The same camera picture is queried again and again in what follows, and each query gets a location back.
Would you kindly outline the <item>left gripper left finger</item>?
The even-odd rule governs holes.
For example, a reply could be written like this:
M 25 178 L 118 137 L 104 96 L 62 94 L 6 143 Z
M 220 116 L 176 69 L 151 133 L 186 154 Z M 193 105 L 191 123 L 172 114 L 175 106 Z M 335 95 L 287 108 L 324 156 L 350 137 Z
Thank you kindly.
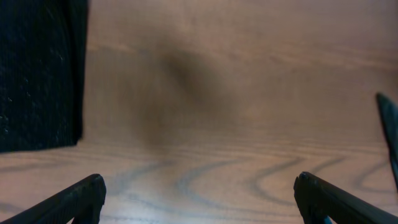
M 1 224 L 98 224 L 106 186 L 92 174 Z

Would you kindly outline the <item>black sparkly skirt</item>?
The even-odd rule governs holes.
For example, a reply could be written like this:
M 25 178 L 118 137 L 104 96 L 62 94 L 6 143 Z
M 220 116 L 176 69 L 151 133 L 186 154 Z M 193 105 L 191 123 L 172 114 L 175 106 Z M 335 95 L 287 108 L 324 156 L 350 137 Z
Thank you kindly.
M 1 0 L 2 152 L 80 140 L 88 12 L 88 0 Z

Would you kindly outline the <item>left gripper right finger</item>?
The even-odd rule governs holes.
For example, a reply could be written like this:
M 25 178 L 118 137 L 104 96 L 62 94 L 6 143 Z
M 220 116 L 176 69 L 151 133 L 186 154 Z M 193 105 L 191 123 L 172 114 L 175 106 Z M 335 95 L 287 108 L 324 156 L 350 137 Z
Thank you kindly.
M 390 224 L 397 217 L 309 173 L 294 182 L 294 198 L 305 224 Z

